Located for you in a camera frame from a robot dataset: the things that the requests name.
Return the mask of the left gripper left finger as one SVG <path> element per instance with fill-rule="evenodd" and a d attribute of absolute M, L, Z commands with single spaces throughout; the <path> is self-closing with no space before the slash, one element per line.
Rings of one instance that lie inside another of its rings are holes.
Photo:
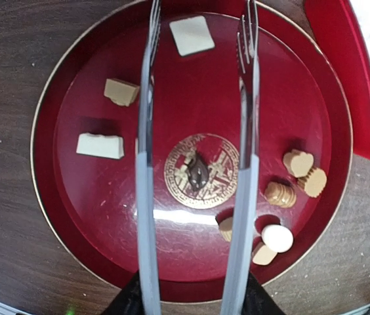
<path fill-rule="evenodd" d="M 144 315 L 139 272 L 117 294 L 104 310 L 104 315 Z"/>

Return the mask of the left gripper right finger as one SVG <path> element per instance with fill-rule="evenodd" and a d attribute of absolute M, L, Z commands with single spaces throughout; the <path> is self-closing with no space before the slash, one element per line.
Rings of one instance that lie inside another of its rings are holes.
<path fill-rule="evenodd" d="M 251 273 L 247 280 L 243 315 L 285 315 Z"/>

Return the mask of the tan cup chocolate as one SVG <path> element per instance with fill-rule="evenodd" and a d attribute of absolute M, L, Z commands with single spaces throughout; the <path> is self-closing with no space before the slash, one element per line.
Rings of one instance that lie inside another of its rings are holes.
<path fill-rule="evenodd" d="M 228 217 L 218 224 L 218 229 L 226 242 L 231 242 L 232 240 L 232 226 L 233 226 L 233 217 Z"/>

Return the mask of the white trapezoid chocolate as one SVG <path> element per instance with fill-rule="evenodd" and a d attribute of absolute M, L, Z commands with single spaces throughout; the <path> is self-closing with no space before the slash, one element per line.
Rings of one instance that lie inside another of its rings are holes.
<path fill-rule="evenodd" d="M 76 153 L 99 158 L 121 159 L 125 155 L 123 138 L 116 135 L 83 133 L 79 135 Z"/>

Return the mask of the white square chocolate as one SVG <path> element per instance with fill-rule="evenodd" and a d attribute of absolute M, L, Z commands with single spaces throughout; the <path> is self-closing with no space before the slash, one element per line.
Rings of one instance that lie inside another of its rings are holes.
<path fill-rule="evenodd" d="M 169 23 L 180 56 L 200 53 L 215 48 L 204 16 L 194 16 Z"/>

